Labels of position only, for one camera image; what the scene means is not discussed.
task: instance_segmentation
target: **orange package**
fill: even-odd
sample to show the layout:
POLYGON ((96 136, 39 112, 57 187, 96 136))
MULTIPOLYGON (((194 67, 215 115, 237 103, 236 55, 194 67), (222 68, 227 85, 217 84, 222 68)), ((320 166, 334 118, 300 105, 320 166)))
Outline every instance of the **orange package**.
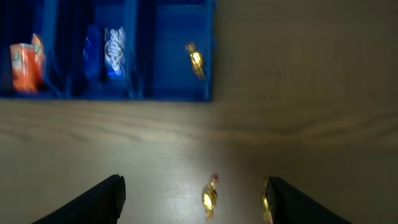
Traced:
POLYGON ((40 36, 37 34, 33 34, 32 45, 35 47, 35 69, 37 75, 37 81, 39 85, 42 85, 43 82, 43 66, 44 66, 44 48, 40 36))
POLYGON ((34 46, 31 44, 14 44, 10 46, 10 49, 14 88, 26 93, 37 92, 34 46))

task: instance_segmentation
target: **wooden table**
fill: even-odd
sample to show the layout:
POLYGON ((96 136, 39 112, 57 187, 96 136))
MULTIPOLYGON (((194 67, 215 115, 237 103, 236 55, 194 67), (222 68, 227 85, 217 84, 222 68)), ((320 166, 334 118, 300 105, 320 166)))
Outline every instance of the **wooden table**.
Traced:
POLYGON ((32 222, 107 176, 120 223, 262 223, 278 175, 355 223, 397 223, 398 5, 220 0, 212 103, 0 101, 0 217, 32 222))

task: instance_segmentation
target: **blue plastic bin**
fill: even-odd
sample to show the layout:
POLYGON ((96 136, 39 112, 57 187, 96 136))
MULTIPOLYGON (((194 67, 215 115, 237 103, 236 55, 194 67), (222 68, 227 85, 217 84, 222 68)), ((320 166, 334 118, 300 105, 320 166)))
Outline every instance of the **blue plastic bin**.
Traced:
MULTIPOLYGON (((9 8, 18 10, 15 0, 7 2, 9 8)), ((215 0, 18 2, 33 12, 29 17, 33 19, 27 16, 16 19, 12 14, 4 17, 3 24, 12 24, 13 27, 19 24, 26 29, 13 32, 8 40, 1 39, 2 51, 5 52, 6 48, 9 51, 10 44, 29 43, 33 32, 41 34, 47 58, 47 89, 37 95, 10 91, 12 83, 7 77, 11 76, 11 69, 9 59, 5 58, 1 63, 1 96, 78 100, 211 100, 215 0), (83 58, 83 49, 88 30, 95 41, 104 43, 104 28, 120 27, 126 33, 125 76, 113 79, 106 75, 104 45, 98 45, 94 51, 94 56, 98 54, 98 57, 92 57, 93 60, 102 60, 89 67, 84 63, 87 59, 83 58), (204 80, 198 79, 192 71, 185 50, 189 42, 195 43, 205 59, 204 80)), ((14 30, 2 26, 3 33, 7 29, 14 30)))

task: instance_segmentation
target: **wood grain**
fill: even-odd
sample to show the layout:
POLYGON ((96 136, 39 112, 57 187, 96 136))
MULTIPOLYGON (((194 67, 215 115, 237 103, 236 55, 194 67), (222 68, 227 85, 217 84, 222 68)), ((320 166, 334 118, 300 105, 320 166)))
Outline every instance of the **wood grain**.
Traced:
POLYGON ((398 223, 398 2, 220 0, 212 103, 0 101, 0 217, 27 223, 108 175, 120 223, 261 223, 279 175, 355 223, 398 223))

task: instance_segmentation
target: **gold candy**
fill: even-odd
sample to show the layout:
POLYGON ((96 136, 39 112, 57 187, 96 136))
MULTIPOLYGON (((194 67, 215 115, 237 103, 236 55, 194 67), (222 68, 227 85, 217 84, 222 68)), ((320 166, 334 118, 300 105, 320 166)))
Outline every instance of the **gold candy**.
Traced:
POLYGON ((205 207, 206 220, 213 218, 214 215, 214 207, 217 204, 217 192, 215 190, 217 184, 218 174, 211 175, 210 180, 203 189, 203 193, 201 195, 201 201, 205 207))
POLYGON ((203 71, 203 65, 205 61, 203 60, 203 55, 199 51, 197 51, 194 43, 187 44, 185 46, 185 49, 189 53, 193 72, 199 79, 204 79, 205 73, 203 71))
POLYGON ((266 179, 264 181, 264 191, 262 193, 261 199, 262 199, 262 204, 264 206, 264 221, 267 224, 273 224, 274 221, 272 219, 272 214, 271 214, 271 210, 269 209, 269 204, 268 204, 268 200, 267 200, 267 196, 266 196, 266 191, 267 191, 267 184, 268 184, 268 179, 266 179))

